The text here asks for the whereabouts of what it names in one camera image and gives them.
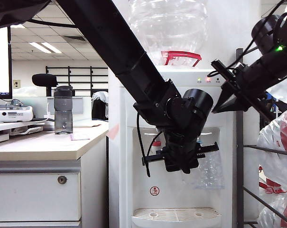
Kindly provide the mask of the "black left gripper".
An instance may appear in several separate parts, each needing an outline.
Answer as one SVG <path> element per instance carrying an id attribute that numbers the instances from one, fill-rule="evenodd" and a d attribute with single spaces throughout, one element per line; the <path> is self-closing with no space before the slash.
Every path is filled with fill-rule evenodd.
<path id="1" fill-rule="evenodd" d="M 191 169 L 198 167 L 198 159 L 205 158 L 205 154 L 208 152 L 218 150 L 217 142 L 208 146 L 201 146 L 199 142 L 196 142 L 187 148 L 177 145 L 176 148 L 171 149 L 165 146 L 161 150 L 156 151 L 155 155 L 142 157 L 142 165 L 164 160 L 167 172 L 182 170 L 185 174 L 189 174 Z"/>

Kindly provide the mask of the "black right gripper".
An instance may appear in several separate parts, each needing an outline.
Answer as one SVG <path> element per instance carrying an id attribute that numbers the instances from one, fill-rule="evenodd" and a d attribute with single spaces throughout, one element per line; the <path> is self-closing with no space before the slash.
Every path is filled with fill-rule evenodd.
<path id="1" fill-rule="evenodd" d="M 238 66 L 230 71 L 218 59 L 211 62 L 215 70 L 226 80 L 221 86 L 222 92 L 212 112 L 247 111 L 253 107 L 267 120 L 274 120 L 274 115 L 261 101 L 265 90 L 273 85 L 274 79 L 262 73 L 262 66 Z"/>

